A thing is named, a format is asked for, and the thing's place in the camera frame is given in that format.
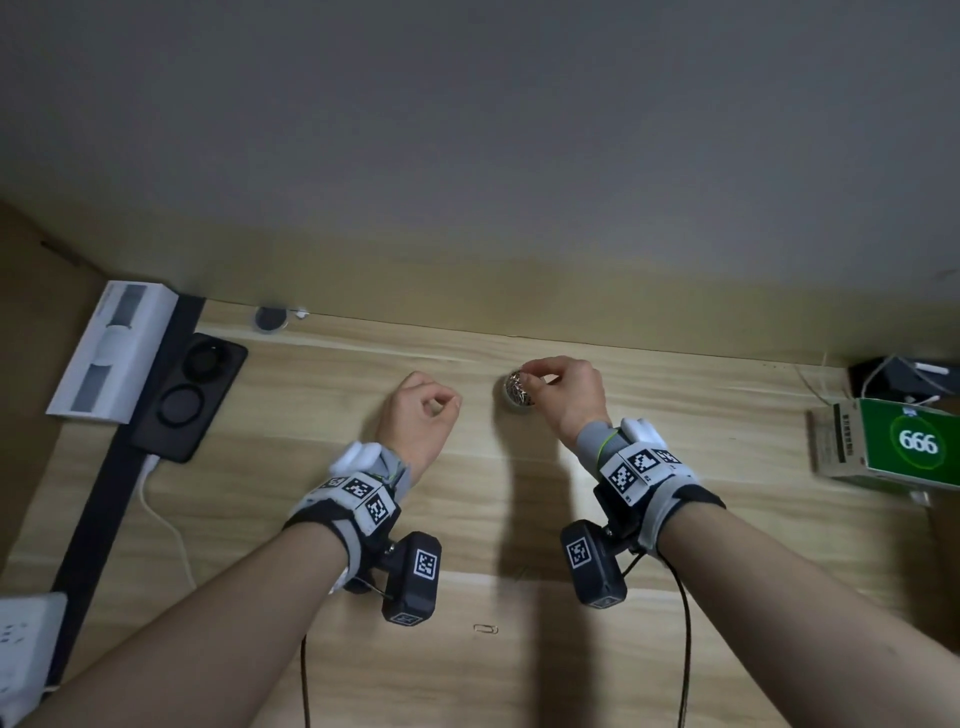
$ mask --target power strip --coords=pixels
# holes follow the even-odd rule
[[[0,723],[12,728],[40,704],[66,595],[0,598]]]

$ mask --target wooden tabletop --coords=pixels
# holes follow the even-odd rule
[[[317,725],[674,724],[684,616],[672,577],[643,559],[624,604],[597,612],[577,603],[558,534],[578,518],[603,522],[593,481],[536,415],[508,413],[494,396],[501,376],[555,353],[590,359],[614,419],[654,423],[734,513],[948,639],[924,510],[810,474],[804,412],[822,404],[793,365],[319,315],[263,335],[251,321],[250,307],[207,303],[198,330],[249,347],[250,357],[194,459],[162,463],[148,486],[155,509],[183,532],[201,582],[276,533],[334,455],[369,436],[384,396],[409,372],[464,396],[444,453],[403,502],[394,532],[423,530],[443,543],[437,612],[407,629],[382,619],[375,595],[329,599],[308,639]],[[844,396],[842,370],[800,373],[824,396]],[[64,425],[0,580],[5,591],[49,589],[112,431]],[[186,593],[169,532],[132,502],[68,672]],[[693,630],[687,725],[782,725],[696,606]],[[257,725],[302,725],[294,667]]]

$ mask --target green box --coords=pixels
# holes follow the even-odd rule
[[[886,491],[960,490],[960,417],[886,400],[810,414],[818,474]]]

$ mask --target wrist-mounted device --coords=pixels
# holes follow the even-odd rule
[[[644,420],[625,419],[617,429],[604,422],[587,425],[577,438],[577,454],[597,477],[593,494],[608,519],[604,527],[576,521],[560,536],[577,598],[587,606],[606,609],[627,597],[617,554],[629,550],[662,561],[660,530],[686,503],[727,507]]]
[[[348,563],[330,591],[369,592],[372,570],[385,571],[383,618],[404,626],[430,619],[437,603],[440,541],[420,531],[398,542],[390,539],[399,502],[412,485],[407,467],[377,443],[353,443],[330,466],[330,475],[303,497],[283,527],[321,523],[340,539]]]

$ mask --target gray wall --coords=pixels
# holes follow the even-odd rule
[[[0,195],[960,300],[958,37],[905,0],[7,2]]]

